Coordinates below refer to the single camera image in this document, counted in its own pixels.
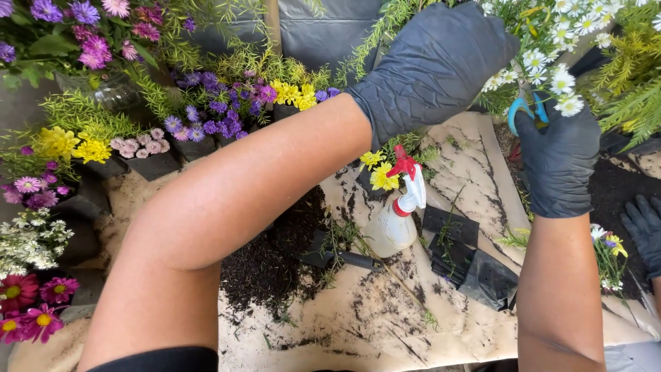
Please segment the red spray nozzle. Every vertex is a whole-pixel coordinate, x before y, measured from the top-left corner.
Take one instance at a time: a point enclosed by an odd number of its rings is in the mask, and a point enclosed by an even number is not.
[[[404,146],[396,145],[393,150],[395,151],[395,157],[397,158],[397,163],[386,173],[386,177],[392,177],[399,172],[407,172],[411,177],[411,181],[415,180],[415,167],[413,165],[417,164],[412,157],[407,155],[407,152],[404,150]]]

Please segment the gloved hand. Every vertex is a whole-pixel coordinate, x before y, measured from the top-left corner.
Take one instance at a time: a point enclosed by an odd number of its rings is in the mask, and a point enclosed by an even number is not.
[[[568,218],[590,212],[588,180],[599,152],[601,129],[587,104],[576,115],[565,117],[553,107],[548,94],[544,101],[549,126],[540,133],[523,111],[514,117],[521,140],[521,159],[530,184],[530,210],[546,218]]]
[[[651,280],[661,276],[661,201],[655,197],[650,198],[656,211],[641,195],[636,196],[636,202],[638,208],[631,203],[625,205],[627,213],[620,214],[620,219],[636,243],[647,268],[647,279]]]
[[[345,92],[372,126],[372,150],[464,111],[520,47],[498,17],[470,1],[434,3],[399,31],[381,63]]]

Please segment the wrinkled glove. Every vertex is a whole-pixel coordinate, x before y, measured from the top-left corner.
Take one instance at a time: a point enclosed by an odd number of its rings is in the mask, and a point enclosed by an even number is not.
[[[548,94],[537,92],[549,117],[544,134],[523,111],[514,117],[521,140],[521,159],[530,184],[530,210],[546,218],[568,218],[590,212],[588,180],[599,152],[601,129],[587,104],[564,117]]]
[[[641,195],[636,196],[636,202],[638,208],[631,203],[625,205],[627,213],[620,214],[620,219],[641,254],[648,272],[647,279],[651,280],[661,276],[661,201],[650,198],[656,210]]]
[[[520,47],[475,2],[427,6],[401,29],[381,63],[351,94],[371,122],[372,150],[464,111]]]

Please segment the dirt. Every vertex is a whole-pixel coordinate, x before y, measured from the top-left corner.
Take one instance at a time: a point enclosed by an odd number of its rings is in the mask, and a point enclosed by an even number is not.
[[[620,160],[631,165],[633,169],[637,169],[636,165],[630,162],[628,158],[620,158]],[[623,240],[622,245],[629,254],[624,278],[622,279],[623,294],[628,299],[640,300],[638,287],[629,270],[643,286],[648,285],[645,279],[646,270],[627,229],[620,221],[619,215],[626,212],[626,202],[635,203],[636,195],[642,195],[646,198],[659,197],[661,194],[661,179],[648,177],[637,171],[628,171],[613,164],[608,159],[599,158],[594,166],[594,174],[590,178],[588,190],[592,196],[592,206],[594,207],[594,210],[590,213],[590,222],[599,224],[604,230],[612,231],[620,237]],[[623,263],[625,258],[620,256],[619,259]]]
[[[221,263],[220,289],[229,307],[244,311],[254,303],[277,316],[294,291],[313,299],[325,286],[325,269],[302,263],[297,256],[312,244],[323,219],[324,193],[315,186],[281,214],[273,228],[227,256]]]

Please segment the white plastic bottle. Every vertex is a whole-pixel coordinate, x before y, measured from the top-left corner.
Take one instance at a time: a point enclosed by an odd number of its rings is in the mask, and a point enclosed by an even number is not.
[[[413,244],[418,232],[410,214],[415,207],[424,208],[427,203],[420,164],[407,156],[401,145],[395,146],[394,150],[397,163],[387,176],[405,171],[407,193],[385,206],[364,230],[365,241],[381,258],[390,257]]]

